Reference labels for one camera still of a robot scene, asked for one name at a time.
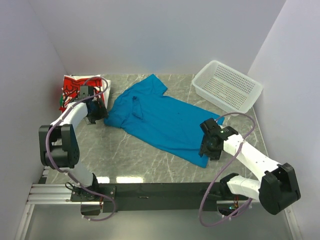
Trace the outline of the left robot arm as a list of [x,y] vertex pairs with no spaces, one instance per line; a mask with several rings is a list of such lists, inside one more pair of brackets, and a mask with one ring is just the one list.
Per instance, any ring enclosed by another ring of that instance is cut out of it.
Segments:
[[88,201],[101,197],[97,177],[80,163],[80,148],[75,129],[82,119],[94,125],[108,117],[100,93],[90,85],[82,85],[75,100],[68,104],[62,115],[38,130],[42,165],[67,175],[74,183],[72,192]]

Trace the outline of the blue t shirt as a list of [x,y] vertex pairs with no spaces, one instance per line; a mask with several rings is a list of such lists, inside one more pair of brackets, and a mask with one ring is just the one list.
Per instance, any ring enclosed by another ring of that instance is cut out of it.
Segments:
[[154,74],[148,76],[117,97],[104,124],[206,168],[208,157],[199,155],[204,136],[200,125],[210,118],[222,125],[224,119],[165,95],[167,89]]

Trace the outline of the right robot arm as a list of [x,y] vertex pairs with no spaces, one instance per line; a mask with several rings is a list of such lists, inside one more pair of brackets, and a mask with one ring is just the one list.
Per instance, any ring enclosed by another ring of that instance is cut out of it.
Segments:
[[200,156],[219,159],[225,152],[241,162],[256,177],[245,178],[231,173],[219,181],[219,194],[230,200],[241,195],[258,200],[270,214],[276,215],[301,198],[294,168],[289,163],[280,164],[248,143],[244,136],[231,126],[221,127],[210,118],[200,124],[203,138]]

